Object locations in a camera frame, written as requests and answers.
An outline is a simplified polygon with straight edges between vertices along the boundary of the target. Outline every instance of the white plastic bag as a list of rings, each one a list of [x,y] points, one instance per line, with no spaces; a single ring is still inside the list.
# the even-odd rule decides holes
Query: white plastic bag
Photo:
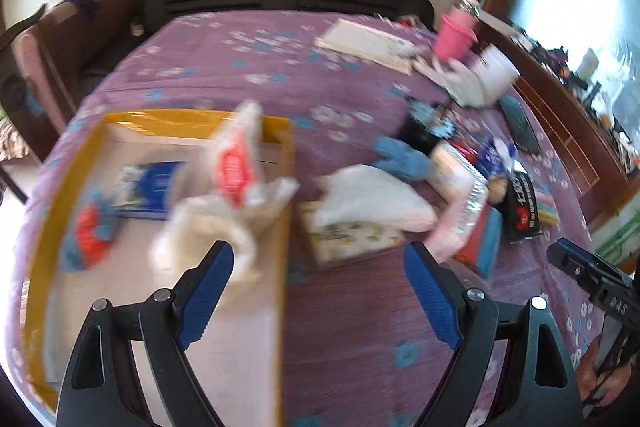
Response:
[[[260,235],[280,215],[298,190],[295,178],[264,183],[259,147],[262,108],[245,100],[204,143],[196,157],[174,176],[170,199],[218,195],[238,211],[239,219]]]
[[[257,256],[254,234],[220,196],[186,198],[171,211],[162,232],[150,250],[150,264],[156,274],[168,280],[179,279],[197,266],[218,241],[234,250],[234,269],[229,282],[253,280]]]
[[[409,185],[385,171],[354,165],[322,178],[326,197],[313,229],[334,223],[368,221],[409,232],[425,232],[436,222],[431,205]]]

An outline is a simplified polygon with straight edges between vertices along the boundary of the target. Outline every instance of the red label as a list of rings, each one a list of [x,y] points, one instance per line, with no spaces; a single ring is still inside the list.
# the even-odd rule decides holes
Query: red label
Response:
[[[516,209],[516,230],[526,230],[529,226],[530,214],[525,206],[519,206]]]
[[[235,142],[220,155],[216,172],[220,192],[236,208],[242,205],[244,193],[254,181],[249,156],[242,134],[236,134]]]

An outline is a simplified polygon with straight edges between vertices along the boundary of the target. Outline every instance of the white paper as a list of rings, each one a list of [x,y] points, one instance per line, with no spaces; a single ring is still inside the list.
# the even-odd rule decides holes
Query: white paper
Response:
[[[411,74],[410,59],[401,55],[410,53],[415,48],[413,43],[362,24],[340,19],[324,35],[316,38],[316,46],[367,58],[387,68]]]

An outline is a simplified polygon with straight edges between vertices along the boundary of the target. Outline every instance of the red package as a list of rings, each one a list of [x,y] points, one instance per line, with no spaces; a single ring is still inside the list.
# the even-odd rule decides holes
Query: red package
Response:
[[[482,243],[482,238],[484,237],[486,220],[489,217],[489,208],[490,206],[488,204],[482,208],[478,222],[469,235],[469,240],[466,242],[466,245],[460,248],[460,250],[458,250],[458,252],[453,256],[454,259],[460,261],[460,263],[466,264],[470,267],[474,267],[476,265],[478,252],[480,251],[480,245]]]
[[[220,153],[215,182],[227,201],[238,208],[244,204],[246,191],[255,181],[256,176],[246,149],[244,134],[238,131],[230,147]]]
[[[462,154],[463,158],[471,163],[471,165],[476,164],[476,160],[478,159],[478,153],[468,146],[468,144],[459,137],[455,137],[449,141],[451,146],[456,149],[460,154]]]

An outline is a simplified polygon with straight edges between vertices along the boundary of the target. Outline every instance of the tissue box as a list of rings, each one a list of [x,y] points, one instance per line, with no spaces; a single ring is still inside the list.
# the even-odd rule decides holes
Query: tissue box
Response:
[[[307,230],[312,229],[313,217],[320,205],[321,201],[300,203],[300,214]],[[322,232],[310,232],[309,236],[319,265],[346,261],[404,243],[401,230],[365,221],[336,223],[325,227]]]

